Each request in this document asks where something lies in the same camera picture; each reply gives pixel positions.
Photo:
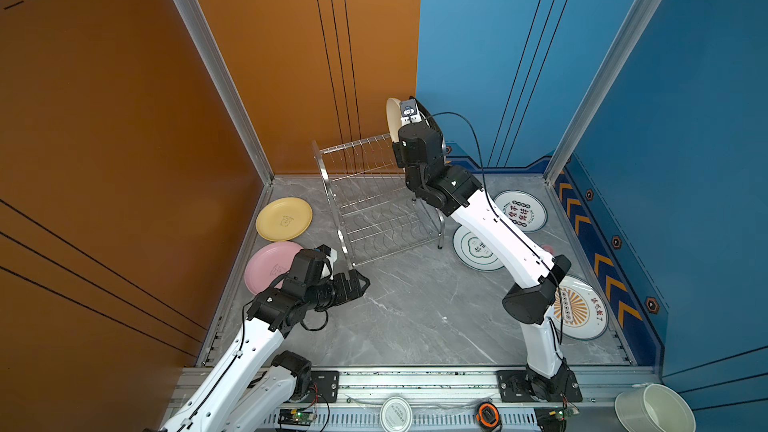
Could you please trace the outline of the cream round plate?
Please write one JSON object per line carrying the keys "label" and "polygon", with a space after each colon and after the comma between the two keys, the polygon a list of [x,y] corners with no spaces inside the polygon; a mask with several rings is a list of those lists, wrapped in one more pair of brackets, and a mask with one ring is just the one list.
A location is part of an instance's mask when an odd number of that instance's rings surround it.
{"label": "cream round plate", "polygon": [[387,99],[386,120],[390,138],[393,143],[397,143],[399,141],[398,131],[402,127],[401,101],[399,99]]}

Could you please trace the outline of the steel wire dish rack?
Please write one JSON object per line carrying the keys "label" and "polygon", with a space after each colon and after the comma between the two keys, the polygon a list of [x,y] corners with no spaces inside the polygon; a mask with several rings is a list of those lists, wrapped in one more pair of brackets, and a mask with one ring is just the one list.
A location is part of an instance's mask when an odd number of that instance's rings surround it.
{"label": "steel wire dish rack", "polygon": [[389,134],[321,148],[312,143],[342,251],[353,268],[433,243],[445,216],[405,185]]}

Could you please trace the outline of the black floral square plate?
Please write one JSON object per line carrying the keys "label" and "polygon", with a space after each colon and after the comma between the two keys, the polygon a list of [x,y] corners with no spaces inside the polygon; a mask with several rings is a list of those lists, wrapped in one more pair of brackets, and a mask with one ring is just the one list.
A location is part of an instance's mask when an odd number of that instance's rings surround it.
{"label": "black floral square plate", "polygon": [[433,117],[433,115],[428,111],[425,105],[423,105],[415,96],[411,96],[411,99],[413,99],[416,102],[417,108],[419,113],[423,116],[423,120],[427,122],[427,124],[434,130],[436,130],[441,137],[442,140],[442,152],[443,155],[446,155],[448,153],[448,147],[445,142],[445,137],[442,132],[442,129],[440,128],[438,122]]}

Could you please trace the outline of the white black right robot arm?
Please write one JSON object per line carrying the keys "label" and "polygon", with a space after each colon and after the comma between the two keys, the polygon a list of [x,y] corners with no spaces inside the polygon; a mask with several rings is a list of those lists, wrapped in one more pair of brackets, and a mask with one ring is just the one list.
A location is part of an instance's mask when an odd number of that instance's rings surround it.
{"label": "white black right robot arm", "polygon": [[574,379],[561,351],[554,303],[571,262],[563,255],[548,253],[526,236],[470,171],[447,164],[442,134],[427,120],[396,119],[391,135],[407,188],[466,227],[510,273],[514,284],[502,305],[521,324],[528,393],[539,401],[564,399]]}

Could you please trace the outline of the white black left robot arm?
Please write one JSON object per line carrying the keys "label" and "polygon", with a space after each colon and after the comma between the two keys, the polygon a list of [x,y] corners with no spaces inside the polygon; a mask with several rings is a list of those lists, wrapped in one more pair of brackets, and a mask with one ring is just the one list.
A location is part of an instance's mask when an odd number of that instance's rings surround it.
{"label": "white black left robot arm", "polygon": [[358,270],[336,273],[337,251],[302,248],[288,271],[255,295],[241,313],[240,331],[213,370],[162,431],[255,431],[286,402],[309,393],[311,362],[276,354],[308,312],[327,313],[364,296],[370,279]]}

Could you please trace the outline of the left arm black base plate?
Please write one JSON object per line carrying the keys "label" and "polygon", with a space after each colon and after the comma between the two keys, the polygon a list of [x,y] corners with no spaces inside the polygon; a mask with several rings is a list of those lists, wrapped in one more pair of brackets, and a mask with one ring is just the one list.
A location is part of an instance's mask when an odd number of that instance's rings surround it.
{"label": "left arm black base plate", "polygon": [[292,395],[288,399],[290,403],[309,404],[316,400],[326,400],[335,404],[340,391],[340,371],[312,369],[296,379],[291,378],[289,383],[293,385]]}

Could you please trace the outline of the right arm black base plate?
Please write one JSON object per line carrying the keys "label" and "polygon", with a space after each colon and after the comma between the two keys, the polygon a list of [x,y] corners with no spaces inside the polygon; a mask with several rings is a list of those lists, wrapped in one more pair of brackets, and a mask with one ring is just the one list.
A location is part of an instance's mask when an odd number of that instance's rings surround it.
{"label": "right arm black base plate", "polygon": [[583,395],[573,371],[556,373],[545,378],[529,370],[500,370],[496,379],[501,400],[517,402],[580,403]]}

